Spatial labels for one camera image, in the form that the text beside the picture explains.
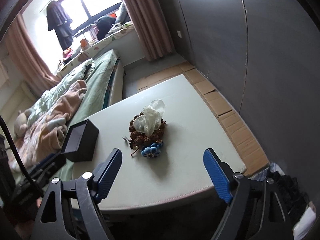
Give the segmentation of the left pink curtain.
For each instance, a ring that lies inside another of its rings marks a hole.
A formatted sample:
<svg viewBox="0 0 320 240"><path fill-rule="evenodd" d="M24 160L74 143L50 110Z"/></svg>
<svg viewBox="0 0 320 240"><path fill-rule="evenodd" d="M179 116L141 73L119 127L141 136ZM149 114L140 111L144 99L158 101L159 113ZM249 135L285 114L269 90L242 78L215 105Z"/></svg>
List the left pink curtain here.
<svg viewBox="0 0 320 240"><path fill-rule="evenodd" d="M21 14L11 23L4 42L12 62L36 97L60 82L35 49Z"/></svg>

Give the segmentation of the green bed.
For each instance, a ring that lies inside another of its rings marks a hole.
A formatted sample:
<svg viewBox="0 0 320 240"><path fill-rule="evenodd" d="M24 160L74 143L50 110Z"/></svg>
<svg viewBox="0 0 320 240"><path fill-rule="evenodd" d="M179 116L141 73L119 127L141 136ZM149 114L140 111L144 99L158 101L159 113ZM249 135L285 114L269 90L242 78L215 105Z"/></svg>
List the green bed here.
<svg viewBox="0 0 320 240"><path fill-rule="evenodd" d="M115 71L118 69L119 55L113 49L93 59L92 66L85 76L87 92L78 110L67 127L86 120L89 116L105 109L109 104Z"/></svg>

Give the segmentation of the pink curtain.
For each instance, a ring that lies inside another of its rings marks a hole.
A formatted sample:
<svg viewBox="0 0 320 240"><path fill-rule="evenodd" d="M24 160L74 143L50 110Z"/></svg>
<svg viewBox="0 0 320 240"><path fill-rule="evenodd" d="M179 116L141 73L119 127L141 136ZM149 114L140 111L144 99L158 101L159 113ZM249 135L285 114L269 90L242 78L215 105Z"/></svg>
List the pink curtain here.
<svg viewBox="0 0 320 240"><path fill-rule="evenodd" d="M12 62L36 97L60 82L35 49L21 14L11 23L4 42Z"/></svg>
<svg viewBox="0 0 320 240"><path fill-rule="evenodd" d="M124 0L124 3L148 61L175 52L158 0Z"/></svg>

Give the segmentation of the black bag on sill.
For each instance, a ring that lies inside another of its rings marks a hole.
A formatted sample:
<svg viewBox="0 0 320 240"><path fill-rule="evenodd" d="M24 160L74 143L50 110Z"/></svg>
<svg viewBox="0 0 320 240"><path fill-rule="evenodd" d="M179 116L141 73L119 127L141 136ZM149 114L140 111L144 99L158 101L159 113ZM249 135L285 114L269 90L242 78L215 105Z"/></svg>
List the black bag on sill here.
<svg viewBox="0 0 320 240"><path fill-rule="evenodd" d="M97 39L100 41L103 38L105 38L106 34L109 32L109 30L112 28L114 25L116 19L111 16L103 16L99 18L96 22L96 27L98 30L97 33Z"/></svg>

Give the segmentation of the plush toy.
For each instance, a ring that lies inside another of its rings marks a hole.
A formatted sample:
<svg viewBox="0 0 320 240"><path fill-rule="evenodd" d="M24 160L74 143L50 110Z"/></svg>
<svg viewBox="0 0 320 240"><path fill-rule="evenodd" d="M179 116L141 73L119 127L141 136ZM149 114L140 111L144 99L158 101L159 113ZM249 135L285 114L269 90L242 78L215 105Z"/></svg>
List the plush toy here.
<svg viewBox="0 0 320 240"><path fill-rule="evenodd" d="M27 121L32 112L33 110L31 108L26 109L23 112L18 111L18 116L14 122L14 133L17 138L24 137L28 129Z"/></svg>

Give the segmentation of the white butterfly hair clip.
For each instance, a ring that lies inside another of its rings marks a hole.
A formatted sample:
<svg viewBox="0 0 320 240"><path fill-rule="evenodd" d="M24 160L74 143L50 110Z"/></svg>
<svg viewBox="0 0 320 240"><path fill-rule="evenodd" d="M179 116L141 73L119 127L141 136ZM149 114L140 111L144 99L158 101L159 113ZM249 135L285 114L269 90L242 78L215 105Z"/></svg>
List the white butterfly hair clip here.
<svg viewBox="0 0 320 240"><path fill-rule="evenodd" d="M147 137L151 136L155 130L160 128L164 112L164 102L162 100L153 100L143 108L143 115L134 120L133 126L135 130L139 133L144 133Z"/></svg>

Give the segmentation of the pink fleece blanket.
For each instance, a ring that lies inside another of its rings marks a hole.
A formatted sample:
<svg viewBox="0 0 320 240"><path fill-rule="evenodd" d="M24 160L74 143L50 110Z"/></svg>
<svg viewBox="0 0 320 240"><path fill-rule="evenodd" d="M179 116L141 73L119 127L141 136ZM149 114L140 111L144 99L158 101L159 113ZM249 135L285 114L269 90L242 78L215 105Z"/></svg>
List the pink fleece blanket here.
<svg viewBox="0 0 320 240"><path fill-rule="evenodd" d="M49 111L26 130L23 137L15 140L17 152L26 168L61 150L67 122L75 115L86 92L85 81L75 81Z"/></svg>

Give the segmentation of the blue flower hair clip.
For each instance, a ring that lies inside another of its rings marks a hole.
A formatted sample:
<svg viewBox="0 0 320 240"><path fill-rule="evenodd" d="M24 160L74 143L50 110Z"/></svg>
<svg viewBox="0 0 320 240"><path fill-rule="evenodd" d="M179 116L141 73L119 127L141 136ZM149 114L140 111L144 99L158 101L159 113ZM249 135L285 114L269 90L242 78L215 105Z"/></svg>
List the blue flower hair clip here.
<svg viewBox="0 0 320 240"><path fill-rule="evenodd" d="M157 158L161 153L161 148L163 147L164 142L162 140L157 140L151 146L144 148L141 155L144 158Z"/></svg>

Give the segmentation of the flattened cardboard on floor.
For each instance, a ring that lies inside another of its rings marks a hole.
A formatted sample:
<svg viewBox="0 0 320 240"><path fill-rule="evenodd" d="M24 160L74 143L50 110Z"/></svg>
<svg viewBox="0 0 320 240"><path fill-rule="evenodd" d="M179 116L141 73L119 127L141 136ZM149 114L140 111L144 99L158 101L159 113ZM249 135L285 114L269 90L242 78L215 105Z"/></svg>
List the flattened cardboard on floor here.
<svg viewBox="0 0 320 240"><path fill-rule="evenodd" d="M137 91L141 92L180 74L184 75L197 91L228 135L246 165L244 174L250 177L268 167L270 162L264 150L238 112L191 63L185 61L155 74L142 77L137 81Z"/></svg>

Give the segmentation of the black jewelry box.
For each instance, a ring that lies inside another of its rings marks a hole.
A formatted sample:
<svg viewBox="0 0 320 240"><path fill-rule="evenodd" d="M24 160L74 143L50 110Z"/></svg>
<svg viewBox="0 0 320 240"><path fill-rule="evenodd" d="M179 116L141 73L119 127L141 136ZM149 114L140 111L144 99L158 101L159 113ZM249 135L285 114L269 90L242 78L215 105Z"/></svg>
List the black jewelry box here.
<svg viewBox="0 0 320 240"><path fill-rule="evenodd" d="M72 125L66 135L61 153L76 163L92 161L99 129L90 120Z"/></svg>

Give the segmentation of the orange cup on sill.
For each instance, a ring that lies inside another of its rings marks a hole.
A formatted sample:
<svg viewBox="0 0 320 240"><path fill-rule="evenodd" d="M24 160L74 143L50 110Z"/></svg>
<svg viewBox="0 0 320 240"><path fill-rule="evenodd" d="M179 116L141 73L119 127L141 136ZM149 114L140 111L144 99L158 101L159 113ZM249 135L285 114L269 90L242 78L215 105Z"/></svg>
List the orange cup on sill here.
<svg viewBox="0 0 320 240"><path fill-rule="evenodd" d="M89 48L89 42L86 38L80 40L80 47L83 51Z"/></svg>

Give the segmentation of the right pink curtain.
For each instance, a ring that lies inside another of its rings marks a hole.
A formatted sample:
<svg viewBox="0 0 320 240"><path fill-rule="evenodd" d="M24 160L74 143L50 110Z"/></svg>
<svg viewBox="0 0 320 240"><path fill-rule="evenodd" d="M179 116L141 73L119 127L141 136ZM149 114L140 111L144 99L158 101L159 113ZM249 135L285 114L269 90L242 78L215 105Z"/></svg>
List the right pink curtain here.
<svg viewBox="0 0 320 240"><path fill-rule="evenodd" d="M175 52L158 0L124 0L124 3L148 61Z"/></svg>

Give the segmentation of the clothes pile on floor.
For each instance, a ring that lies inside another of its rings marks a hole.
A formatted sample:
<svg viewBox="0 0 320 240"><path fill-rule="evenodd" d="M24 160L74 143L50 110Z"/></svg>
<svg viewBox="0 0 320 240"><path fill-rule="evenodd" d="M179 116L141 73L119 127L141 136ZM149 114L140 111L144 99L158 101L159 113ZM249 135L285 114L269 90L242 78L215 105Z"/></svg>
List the clothes pile on floor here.
<svg viewBox="0 0 320 240"><path fill-rule="evenodd" d="M316 207L308 194L300 189L297 178L285 174L276 163L271 163L250 177L256 181L263 181L267 178L273 179L278 186L293 225L294 239L307 239L307 235L316 222Z"/></svg>

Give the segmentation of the hanging dark clothes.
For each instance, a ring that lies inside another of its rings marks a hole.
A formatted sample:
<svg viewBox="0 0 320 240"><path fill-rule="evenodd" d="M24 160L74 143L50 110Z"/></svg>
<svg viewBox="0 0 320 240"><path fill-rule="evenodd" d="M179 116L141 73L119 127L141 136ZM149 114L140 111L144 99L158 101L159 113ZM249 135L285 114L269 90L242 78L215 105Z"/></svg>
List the hanging dark clothes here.
<svg viewBox="0 0 320 240"><path fill-rule="evenodd" d="M62 50L73 43L72 19L60 2L51 1L46 7L48 31L54 30Z"/></svg>

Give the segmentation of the grey pillow on sill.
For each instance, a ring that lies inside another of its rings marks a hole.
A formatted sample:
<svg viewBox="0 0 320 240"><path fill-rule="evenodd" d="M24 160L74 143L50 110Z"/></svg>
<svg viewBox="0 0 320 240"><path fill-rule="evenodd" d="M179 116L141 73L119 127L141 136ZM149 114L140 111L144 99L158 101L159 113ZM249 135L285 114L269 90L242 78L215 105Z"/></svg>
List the grey pillow on sill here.
<svg viewBox="0 0 320 240"><path fill-rule="evenodd" d="M119 14L116 17L115 24L117 24L117 23L124 24L124 23L129 22L131 20L124 2L121 2L121 5L119 7L118 12L119 12Z"/></svg>

